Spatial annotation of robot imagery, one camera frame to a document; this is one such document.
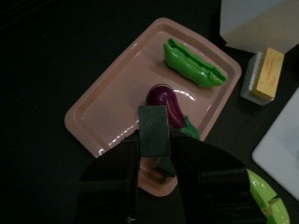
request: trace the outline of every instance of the black tabletop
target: black tabletop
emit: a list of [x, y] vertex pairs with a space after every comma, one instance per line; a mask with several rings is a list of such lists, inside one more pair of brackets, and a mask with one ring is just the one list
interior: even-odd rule
[[[299, 84], [299, 45], [286, 54], [276, 98], [257, 106], [240, 94], [252, 53], [225, 47], [220, 1], [80, 1], [49, 4], [0, 33], [0, 223], [71, 223], [80, 174], [95, 158], [64, 126], [65, 113], [157, 18], [208, 39], [243, 74], [205, 143], [229, 152], [273, 187], [291, 222], [299, 202], [252, 161], [257, 146]], [[180, 192], [137, 195], [139, 223], [184, 223]]]

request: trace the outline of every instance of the green object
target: green object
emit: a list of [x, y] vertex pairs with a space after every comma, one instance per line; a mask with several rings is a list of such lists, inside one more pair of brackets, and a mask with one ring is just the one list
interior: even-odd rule
[[172, 38], [163, 45], [165, 64], [200, 88], [220, 86], [227, 76], [224, 73]]
[[184, 123], [185, 123], [185, 127], [180, 128], [180, 132], [200, 140], [199, 131], [192, 126], [192, 123], [189, 121], [189, 117], [187, 115], [183, 116], [183, 120], [184, 120]]
[[164, 105], [139, 107], [139, 138], [143, 157], [169, 156], [169, 128]]
[[290, 224], [290, 217], [282, 199], [275, 198], [276, 192], [269, 184], [247, 170], [249, 192], [267, 218], [267, 224]]

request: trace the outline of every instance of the toy eggplant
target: toy eggplant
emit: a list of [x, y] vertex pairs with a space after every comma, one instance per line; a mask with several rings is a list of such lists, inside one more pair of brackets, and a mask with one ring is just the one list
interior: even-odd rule
[[168, 124], [179, 129], [184, 134], [200, 139], [199, 132], [189, 122], [189, 118], [183, 114], [173, 89], [165, 84], [155, 85], [147, 94], [145, 104], [148, 106], [165, 105]]

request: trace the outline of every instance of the plastic tray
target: plastic tray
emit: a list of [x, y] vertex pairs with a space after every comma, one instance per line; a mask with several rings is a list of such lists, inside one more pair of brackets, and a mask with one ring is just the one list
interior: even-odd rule
[[[164, 64], [163, 44], [175, 38], [228, 76], [225, 84], [197, 88]], [[65, 126], [95, 157], [116, 146], [139, 128], [137, 107], [145, 105], [149, 88], [168, 84], [181, 112], [197, 127], [200, 140], [211, 131], [240, 76], [236, 61], [197, 33], [167, 18], [159, 18], [119, 55], [107, 71], [65, 115]], [[141, 158], [139, 187], [155, 196], [167, 195], [176, 178], [152, 169], [155, 158]]]

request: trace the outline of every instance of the yellow sponge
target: yellow sponge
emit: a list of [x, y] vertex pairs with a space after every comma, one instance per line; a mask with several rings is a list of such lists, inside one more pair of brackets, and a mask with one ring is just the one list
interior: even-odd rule
[[284, 54], [272, 48], [265, 49], [263, 64], [260, 67], [256, 85], [252, 94], [265, 100], [272, 100], [276, 96], [276, 85], [279, 81]]

